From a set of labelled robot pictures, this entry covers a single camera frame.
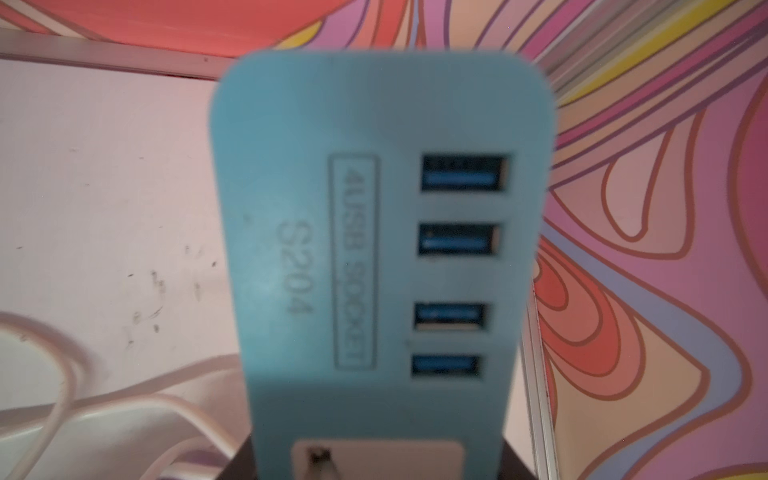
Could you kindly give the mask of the blue power strip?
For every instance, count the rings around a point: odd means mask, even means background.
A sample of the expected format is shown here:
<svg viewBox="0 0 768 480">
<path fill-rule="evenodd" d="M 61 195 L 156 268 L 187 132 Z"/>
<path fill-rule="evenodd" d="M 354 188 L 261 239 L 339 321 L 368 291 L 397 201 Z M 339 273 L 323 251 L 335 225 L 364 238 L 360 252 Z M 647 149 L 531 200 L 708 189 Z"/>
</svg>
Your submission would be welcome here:
<svg viewBox="0 0 768 480">
<path fill-rule="evenodd" d="M 218 80 L 1 64 L 1 472 L 493 479 L 555 140 L 501 52 L 254 52 Z"/>
</svg>

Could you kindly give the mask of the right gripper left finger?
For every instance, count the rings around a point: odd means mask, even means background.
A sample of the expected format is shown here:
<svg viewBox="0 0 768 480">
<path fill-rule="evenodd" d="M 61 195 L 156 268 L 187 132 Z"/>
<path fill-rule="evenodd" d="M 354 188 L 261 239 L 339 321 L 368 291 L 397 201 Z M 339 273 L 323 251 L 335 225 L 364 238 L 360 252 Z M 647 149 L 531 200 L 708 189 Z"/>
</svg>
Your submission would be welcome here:
<svg viewBox="0 0 768 480">
<path fill-rule="evenodd" d="M 217 480 L 257 480 L 256 461 L 250 437 L 216 477 Z"/>
</svg>

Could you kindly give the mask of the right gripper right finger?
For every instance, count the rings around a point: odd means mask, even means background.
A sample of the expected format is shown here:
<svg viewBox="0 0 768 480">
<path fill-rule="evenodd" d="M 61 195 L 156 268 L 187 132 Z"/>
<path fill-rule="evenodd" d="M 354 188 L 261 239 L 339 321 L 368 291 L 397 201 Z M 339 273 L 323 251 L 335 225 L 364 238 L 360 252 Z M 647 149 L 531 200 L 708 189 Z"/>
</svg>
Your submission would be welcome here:
<svg viewBox="0 0 768 480">
<path fill-rule="evenodd" d="M 503 442 L 500 458 L 500 480 L 537 480 L 507 441 Z"/>
</svg>

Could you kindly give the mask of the purple power strip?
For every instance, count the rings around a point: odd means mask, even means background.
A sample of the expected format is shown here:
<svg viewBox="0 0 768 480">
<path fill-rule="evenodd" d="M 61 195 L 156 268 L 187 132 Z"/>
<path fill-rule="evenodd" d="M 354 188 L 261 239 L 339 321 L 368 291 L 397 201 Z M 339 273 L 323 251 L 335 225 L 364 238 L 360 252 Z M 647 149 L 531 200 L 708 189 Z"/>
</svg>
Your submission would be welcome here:
<svg viewBox="0 0 768 480">
<path fill-rule="evenodd" d="M 224 467 L 221 465 L 177 461 L 165 467 L 158 478 L 176 480 L 216 480 L 223 471 Z"/>
</svg>

